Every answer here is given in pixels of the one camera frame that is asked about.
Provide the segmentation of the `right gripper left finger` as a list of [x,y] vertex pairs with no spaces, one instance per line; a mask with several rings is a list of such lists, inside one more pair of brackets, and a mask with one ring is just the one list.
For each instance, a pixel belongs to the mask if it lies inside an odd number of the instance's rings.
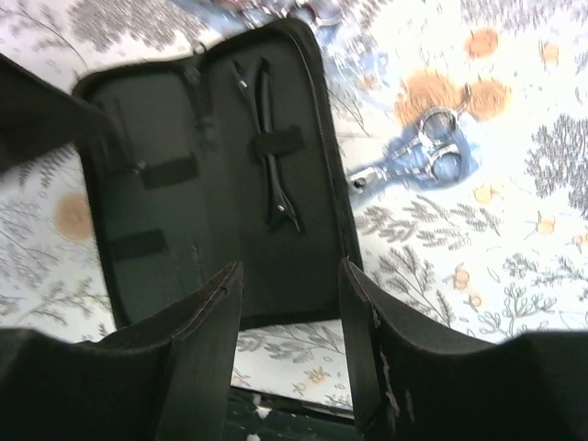
[[195,293],[89,345],[92,440],[220,440],[243,298],[226,265]]

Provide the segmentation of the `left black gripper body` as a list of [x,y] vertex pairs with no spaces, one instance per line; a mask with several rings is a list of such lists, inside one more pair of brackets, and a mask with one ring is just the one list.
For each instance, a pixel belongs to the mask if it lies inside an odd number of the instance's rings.
[[1,171],[74,142],[110,137],[110,121],[85,101],[1,57]]

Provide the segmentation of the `black zippered tool case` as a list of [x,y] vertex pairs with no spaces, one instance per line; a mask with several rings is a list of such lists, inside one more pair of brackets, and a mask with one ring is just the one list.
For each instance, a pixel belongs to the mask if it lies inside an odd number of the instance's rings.
[[[303,224],[266,224],[263,165],[232,63],[270,63],[274,128],[302,145],[278,158]],[[79,153],[115,322],[185,297],[232,262],[244,269],[241,326],[332,320],[341,259],[360,262],[321,52],[310,27],[280,19],[180,59],[125,64],[73,95],[110,121]]]

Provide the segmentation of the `silver hair scissors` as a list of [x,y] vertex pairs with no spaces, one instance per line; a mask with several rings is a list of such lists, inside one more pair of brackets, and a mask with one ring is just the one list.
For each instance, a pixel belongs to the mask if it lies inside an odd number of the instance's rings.
[[403,184],[429,190],[465,181],[480,167],[476,149],[466,139],[461,124],[470,99],[471,87],[464,85],[458,108],[437,106],[426,110],[409,140],[390,143],[380,160],[347,175],[349,189],[359,194]]

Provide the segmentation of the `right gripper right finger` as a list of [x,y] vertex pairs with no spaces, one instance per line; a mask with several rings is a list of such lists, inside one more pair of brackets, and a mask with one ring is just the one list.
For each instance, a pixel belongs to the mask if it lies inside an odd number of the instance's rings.
[[448,357],[489,343],[453,331],[384,292],[349,259],[340,262],[339,307],[356,428],[366,440],[429,440],[413,422],[408,377],[420,350]]

